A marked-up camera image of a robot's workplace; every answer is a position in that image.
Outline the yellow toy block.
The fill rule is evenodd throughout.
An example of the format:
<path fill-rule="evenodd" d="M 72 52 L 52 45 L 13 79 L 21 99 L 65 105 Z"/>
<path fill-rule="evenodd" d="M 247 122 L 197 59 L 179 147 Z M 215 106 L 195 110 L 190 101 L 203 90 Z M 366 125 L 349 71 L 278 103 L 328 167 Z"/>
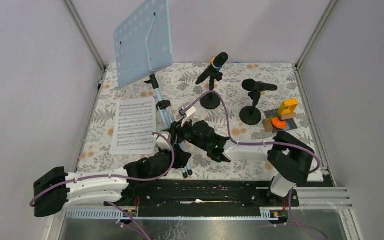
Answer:
<path fill-rule="evenodd" d="M 299 105 L 299 102 L 296 98 L 291 98 L 284 100 L 279 109 L 277 110 L 277 113 L 280 116 L 293 114 L 295 112 L 296 107 Z"/>

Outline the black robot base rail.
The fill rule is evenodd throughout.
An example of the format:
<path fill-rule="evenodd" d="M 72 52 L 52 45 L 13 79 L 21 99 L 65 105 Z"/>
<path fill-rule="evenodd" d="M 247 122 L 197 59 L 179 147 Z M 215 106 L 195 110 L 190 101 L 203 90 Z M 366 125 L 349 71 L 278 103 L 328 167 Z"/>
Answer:
<path fill-rule="evenodd" d="M 287 197 L 270 195 L 268 181 L 157 180 L 137 183 L 122 192 L 111 206 L 78 206 L 68 216 L 116 219 L 125 214 L 138 219 L 270 219 L 288 206 Z"/>

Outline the front black microphone stand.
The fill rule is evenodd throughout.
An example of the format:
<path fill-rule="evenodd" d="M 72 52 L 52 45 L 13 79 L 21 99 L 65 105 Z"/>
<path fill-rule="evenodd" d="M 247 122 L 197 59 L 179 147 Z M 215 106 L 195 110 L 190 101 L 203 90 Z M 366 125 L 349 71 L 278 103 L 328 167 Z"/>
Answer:
<path fill-rule="evenodd" d="M 243 107 L 239 113 L 239 118 L 244 124 L 254 126 L 262 119 L 261 111 L 257 109 L 261 93 L 259 91 L 251 91 L 248 93 L 248 96 L 252 100 L 252 105 Z"/>

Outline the rear black microphone stand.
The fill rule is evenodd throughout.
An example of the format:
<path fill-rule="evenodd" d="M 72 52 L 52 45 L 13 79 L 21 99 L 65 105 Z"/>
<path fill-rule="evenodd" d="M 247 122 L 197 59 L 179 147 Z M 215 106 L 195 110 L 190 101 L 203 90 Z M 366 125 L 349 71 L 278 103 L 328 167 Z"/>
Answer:
<path fill-rule="evenodd" d="M 198 78 L 196 84 L 202 83 L 204 80 L 207 78 L 210 78 L 209 80 L 209 90 L 213 91 L 215 87 L 215 80 L 220 81 L 222 79 L 222 74 L 219 72 L 210 72 L 208 71 L 207 73 L 202 73 L 200 77 Z M 203 108 L 207 110 L 214 110 L 219 107 L 221 100 L 220 98 L 215 94 L 215 93 L 208 93 L 204 97 L 202 97 L 200 100 L 200 104 Z"/>

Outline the sheet music page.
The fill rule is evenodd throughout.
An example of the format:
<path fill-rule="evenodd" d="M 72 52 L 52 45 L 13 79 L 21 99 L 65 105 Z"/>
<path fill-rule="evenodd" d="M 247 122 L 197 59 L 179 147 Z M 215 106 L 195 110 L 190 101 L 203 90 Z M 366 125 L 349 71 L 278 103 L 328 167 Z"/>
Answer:
<path fill-rule="evenodd" d="M 156 145 L 156 102 L 151 97 L 122 99 L 115 107 L 110 155 L 147 155 Z"/>

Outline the orange curved toy block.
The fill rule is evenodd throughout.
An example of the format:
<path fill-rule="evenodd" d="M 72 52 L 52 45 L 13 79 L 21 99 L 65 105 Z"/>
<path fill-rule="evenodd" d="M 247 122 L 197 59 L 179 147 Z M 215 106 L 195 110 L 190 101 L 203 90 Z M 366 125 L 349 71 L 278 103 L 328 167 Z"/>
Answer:
<path fill-rule="evenodd" d="M 289 128 L 289 125 L 286 121 L 282 121 L 276 116 L 271 117 L 270 120 L 274 128 L 277 128 L 280 130 L 285 130 Z"/>

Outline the light blue music stand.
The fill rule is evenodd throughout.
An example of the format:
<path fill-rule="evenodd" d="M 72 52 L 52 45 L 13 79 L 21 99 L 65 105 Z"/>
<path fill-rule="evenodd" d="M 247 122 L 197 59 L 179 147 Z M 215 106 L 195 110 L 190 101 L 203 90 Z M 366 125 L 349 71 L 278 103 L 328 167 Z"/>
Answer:
<path fill-rule="evenodd" d="M 118 87 L 147 79 L 157 97 L 156 111 L 165 127 L 175 121 L 155 74 L 173 64 L 169 2 L 146 0 L 114 31 Z"/>

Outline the rear black microphone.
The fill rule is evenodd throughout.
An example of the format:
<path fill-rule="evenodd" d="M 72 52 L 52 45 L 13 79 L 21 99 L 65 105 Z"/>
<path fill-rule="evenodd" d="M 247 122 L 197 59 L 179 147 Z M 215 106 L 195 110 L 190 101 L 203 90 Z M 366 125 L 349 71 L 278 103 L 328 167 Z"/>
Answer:
<path fill-rule="evenodd" d="M 218 54 L 208 65 L 208 67 L 198 76 L 195 84 L 199 85 L 207 78 L 213 78 L 214 80 L 221 81 L 223 79 L 223 73 L 221 68 L 228 61 L 229 55 L 226 52 Z"/>

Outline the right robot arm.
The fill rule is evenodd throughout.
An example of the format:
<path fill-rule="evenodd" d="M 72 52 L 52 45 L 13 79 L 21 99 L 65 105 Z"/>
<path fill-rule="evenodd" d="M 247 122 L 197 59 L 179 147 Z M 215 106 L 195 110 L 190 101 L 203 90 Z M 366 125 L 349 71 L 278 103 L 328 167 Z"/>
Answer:
<path fill-rule="evenodd" d="M 285 131 L 273 139 L 243 142 L 215 132 L 205 121 L 179 121 L 171 124 L 169 136 L 172 143 L 184 141 L 206 152 L 217 163 L 236 160 L 266 160 L 276 170 L 267 191 L 267 201 L 281 205 L 290 191 L 308 180 L 309 174 L 320 168 L 321 160 L 314 150 Z"/>

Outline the black microphone stand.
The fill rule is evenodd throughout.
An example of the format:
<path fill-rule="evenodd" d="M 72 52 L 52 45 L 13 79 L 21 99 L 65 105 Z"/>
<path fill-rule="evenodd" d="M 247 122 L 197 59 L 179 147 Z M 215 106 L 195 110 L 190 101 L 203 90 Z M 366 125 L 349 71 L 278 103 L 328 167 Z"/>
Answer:
<path fill-rule="evenodd" d="M 243 107 L 239 113 L 239 118 L 244 124 L 254 126 L 262 119 L 261 111 L 257 109 L 261 93 L 259 91 L 251 91 L 248 93 L 248 96 L 252 100 L 252 105 Z"/>
<path fill-rule="evenodd" d="M 207 78 L 210 78 L 209 80 L 209 90 L 213 91 L 215 87 L 215 80 L 220 81 L 222 79 L 222 74 L 219 72 L 210 72 L 208 71 L 207 73 L 202 73 L 200 77 L 198 78 L 196 84 L 202 83 L 204 80 Z M 200 100 L 200 104 L 203 108 L 207 110 L 214 110 L 219 107 L 221 100 L 220 98 L 215 94 L 215 93 L 208 93 L 204 97 L 202 97 Z"/>

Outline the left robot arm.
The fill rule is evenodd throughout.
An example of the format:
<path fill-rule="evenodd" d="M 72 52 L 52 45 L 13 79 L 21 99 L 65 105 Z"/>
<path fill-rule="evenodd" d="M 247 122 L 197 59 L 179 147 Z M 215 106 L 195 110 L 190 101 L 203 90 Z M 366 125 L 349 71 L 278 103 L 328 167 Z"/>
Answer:
<path fill-rule="evenodd" d="M 161 149 L 123 167 L 96 173 L 66 172 L 59 166 L 51 169 L 33 184 L 30 206 L 37 218 L 48 217 L 68 206 L 100 202 L 117 202 L 128 206 L 135 200 L 134 184 L 153 182 L 171 169 L 188 164 L 191 153 L 179 145 L 173 150 Z"/>

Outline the gray toy baseplate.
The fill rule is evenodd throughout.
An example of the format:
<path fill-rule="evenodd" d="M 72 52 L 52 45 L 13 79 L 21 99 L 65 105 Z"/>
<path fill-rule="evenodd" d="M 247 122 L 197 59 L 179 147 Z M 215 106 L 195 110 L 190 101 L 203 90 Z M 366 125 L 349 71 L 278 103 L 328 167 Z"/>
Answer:
<path fill-rule="evenodd" d="M 277 133 L 279 131 L 297 130 L 298 125 L 293 118 L 281 120 L 277 109 L 266 110 L 263 112 L 265 118 L 263 126 L 268 132 Z"/>

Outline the tan brick under yellow block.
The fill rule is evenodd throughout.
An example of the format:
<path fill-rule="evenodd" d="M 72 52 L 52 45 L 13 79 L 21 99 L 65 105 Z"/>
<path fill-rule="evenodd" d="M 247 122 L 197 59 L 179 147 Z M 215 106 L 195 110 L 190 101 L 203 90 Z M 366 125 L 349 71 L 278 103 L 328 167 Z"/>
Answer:
<path fill-rule="evenodd" d="M 297 116 L 297 113 L 293 112 L 293 113 L 288 113 L 288 114 L 281 115 L 280 119 L 282 121 L 287 121 L 287 120 L 290 120 L 290 119 L 294 119 L 296 116 Z"/>

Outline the front black microphone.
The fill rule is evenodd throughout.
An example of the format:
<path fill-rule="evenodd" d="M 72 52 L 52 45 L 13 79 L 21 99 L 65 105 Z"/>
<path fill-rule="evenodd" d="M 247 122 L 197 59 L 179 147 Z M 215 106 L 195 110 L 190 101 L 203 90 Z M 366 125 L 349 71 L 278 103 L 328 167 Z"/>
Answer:
<path fill-rule="evenodd" d="M 265 91 L 276 91 L 278 86 L 275 84 L 264 83 L 261 81 L 255 81 L 254 79 L 245 79 L 242 84 L 242 88 L 248 92 L 265 92 Z"/>

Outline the black microphone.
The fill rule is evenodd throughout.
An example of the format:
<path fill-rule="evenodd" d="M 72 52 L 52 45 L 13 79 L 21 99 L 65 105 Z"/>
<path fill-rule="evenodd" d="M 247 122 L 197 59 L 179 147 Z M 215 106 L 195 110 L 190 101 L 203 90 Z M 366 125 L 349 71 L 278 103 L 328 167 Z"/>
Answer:
<path fill-rule="evenodd" d="M 214 80 L 221 81 L 223 79 L 223 73 L 221 68 L 228 61 L 229 55 L 226 52 L 218 54 L 208 65 L 208 67 L 198 76 L 195 84 L 199 85 L 207 78 L 213 78 Z"/>
<path fill-rule="evenodd" d="M 278 86 L 275 84 L 264 83 L 261 81 L 255 81 L 254 79 L 245 79 L 242 84 L 242 88 L 248 92 L 265 92 L 265 91 L 276 91 Z"/>

